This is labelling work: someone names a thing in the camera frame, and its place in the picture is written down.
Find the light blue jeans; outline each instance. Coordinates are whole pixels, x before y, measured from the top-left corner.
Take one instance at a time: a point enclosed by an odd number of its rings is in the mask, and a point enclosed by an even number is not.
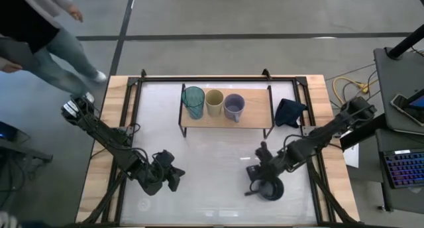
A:
[[[24,70],[74,96],[79,97],[87,93],[88,87],[84,82],[73,73],[60,67],[53,61],[50,53],[67,61],[83,76],[95,78],[97,75],[97,70],[88,61],[78,39],[64,28],[59,30],[47,46],[34,53],[35,65]]]

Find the dark blue cloth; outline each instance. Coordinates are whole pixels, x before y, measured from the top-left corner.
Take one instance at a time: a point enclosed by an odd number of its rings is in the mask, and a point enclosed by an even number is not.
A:
[[[289,99],[282,99],[276,111],[276,125],[289,125],[293,128],[299,128],[297,118],[302,115],[305,109],[306,105],[302,103]]]

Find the black metal frame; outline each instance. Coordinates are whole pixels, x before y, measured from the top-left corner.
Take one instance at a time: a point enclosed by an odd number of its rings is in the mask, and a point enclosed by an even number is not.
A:
[[[186,84],[183,83],[182,88],[181,88],[181,94],[184,92],[184,89],[185,88],[186,88]],[[272,126],[271,126],[271,128],[269,128],[269,131],[268,132],[266,132],[266,129],[263,129],[264,139],[268,138],[268,136],[270,135],[272,129],[276,125],[276,122],[275,122],[275,119],[274,119],[274,104],[272,103],[272,89],[271,89],[271,86],[269,85],[266,89],[268,90],[269,96],[270,96],[270,107],[271,107],[270,110],[271,110],[271,124],[272,124]],[[182,127],[181,126],[182,111],[183,111],[183,101],[181,100],[180,101],[180,114],[178,115],[178,126],[181,129],[181,133],[183,133],[183,137],[186,138],[187,137],[187,127]]]
[[[294,92],[295,92],[295,99],[298,102],[300,102],[298,85],[303,86],[303,92],[305,94],[304,96],[305,96],[306,104],[307,104],[306,105],[307,111],[308,111],[308,114],[309,114],[309,121],[310,121],[312,126],[315,125],[315,118],[313,116],[312,103],[311,103],[311,98],[310,98],[310,94],[309,94],[309,88],[308,88],[308,85],[307,85],[306,77],[275,77],[275,78],[273,78],[270,75],[270,73],[267,69],[265,69],[263,71],[262,75],[263,76],[258,76],[258,77],[252,77],[252,76],[147,77],[146,72],[144,70],[142,70],[141,77],[130,77],[128,79],[127,90],[125,92],[125,100],[124,100],[124,105],[123,105],[123,111],[121,113],[120,126],[125,125],[125,120],[127,118],[127,111],[128,111],[128,106],[129,106],[129,99],[131,97],[131,89],[134,85],[136,85],[136,97],[135,97],[135,100],[134,100],[134,107],[133,107],[133,110],[132,110],[131,124],[135,124],[137,114],[138,114],[138,106],[139,106],[139,103],[140,103],[140,95],[141,95],[141,88],[142,88],[143,82],[269,82],[269,81],[291,82],[293,84],[293,89],[294,89]],[[272,99],[272,90],[271,90],[270,85],[268,86],[267,89],[269,89],[270,98]],[[273,119],[273,123],[272,123],[273,127],[272,128],[274,128],[275,121],[274,121],[274,108],[273,108],[272,100],[271,100],[271,110],[272,110],[272,119]],[[182,103],[180,104],[180,117],[179,117],[179,121],[178,121],[179,125],[181,124],[181,112],[182,112]],[[305,125],[305,119],[304,119],[303,115],[301,116],[301,124]],[[266,133],[266,131],[264,131],[264,136],[267,137],[270,134],[272,128],[268,131],[268,133]],[[186,135],[187,128],[183,129],[180,125],[180,129],[181,129],[183,135]],[[328,183],[328,180],[327,180],[327,174],[326,174],[326,171],[325,171],[324,160],[323,160],[321,153],[318,154],[318,165],[319,165],[320,175],[323,179],[323,182],[328,187],[329,183]],[[314,205],[314,208],[315,208],[315,214],[316,214],[316,217],[317,217],[317,222],[321,223],[321,222],[323,222],[323,216],[322,216],[321,206],[320,206],[320,203],[319,203],[319,195],[318,195],[318,192],[317,192],[316,184],[313,182],[313,180],[311,178],[311,174],[309,173],[309,171],[308,171],[308,174],[309,174],[309,179],[310,179],[310,182],[311,182],[311,193],[312,193],[312,198],[313,198],[313,205]],[[117,175],[116,164],[115,164],[115,161],[113,161],[112,169],[111,169],[111,175],[110,175],[110,179],[109,179],[109,185],[113,183],[113,180],[115,180],[116,175]],[[108,223],[110,205],[111,205],[110,203],[107,204],[107,207],[105,208],[105,210],[103,212],[101,222],[104,223],[105,225],[110,224],[110,227],[120,226],[123,200],[124,200],[124,194],[125,194],[125,184],[126,184],[126,179],[124,179],[124,181],[120,185],[114,222]],[[329,211],[330,221],[335,221],[334,210],[332,208],[330,208],[328,201],[327,201],[327,207],[328,207],[328,211]]]

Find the white sneaker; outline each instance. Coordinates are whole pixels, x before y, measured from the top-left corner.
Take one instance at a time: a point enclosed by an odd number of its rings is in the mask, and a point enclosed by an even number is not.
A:
[[[87,99],[88,99],[88,101],[90,101],[90,102],[94,103],[94,96],[93,96],[92,94],[90,94],[89,92],[87,92],[87,93],[84,95],[84,97],[85,97],[85,98],[87,98]]]
[[[97,71],[97,75],[94,78],[92,78],[91,80],[93,80],[97,83],[106,82],[107,76],[103,72]]]

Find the laptop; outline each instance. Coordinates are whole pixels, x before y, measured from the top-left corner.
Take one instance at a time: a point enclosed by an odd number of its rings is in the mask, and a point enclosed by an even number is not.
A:
[[[28,68],[34,65],[34,56],[29,45],[11,38],[0,38],[0,57]]]

